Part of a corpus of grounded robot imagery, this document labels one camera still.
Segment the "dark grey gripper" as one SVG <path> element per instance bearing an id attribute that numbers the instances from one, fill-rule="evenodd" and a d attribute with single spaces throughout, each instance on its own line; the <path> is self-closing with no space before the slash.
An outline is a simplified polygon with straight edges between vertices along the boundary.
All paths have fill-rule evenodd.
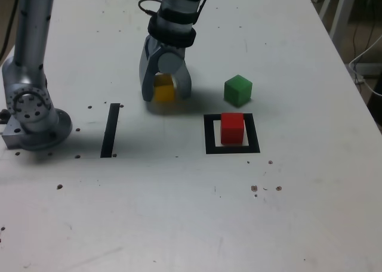
<path id="1" fill-rule="evenodd" d="M 144 101 L 153 100 L 155 75 L 158 72 L 172 76 L 180 98 L 187 99 L 191 96 L 192 80 L 184 58 L 184 48 L 170 46 L 152 36 L 146 37 L 139 65 L 141 93 Z"/>

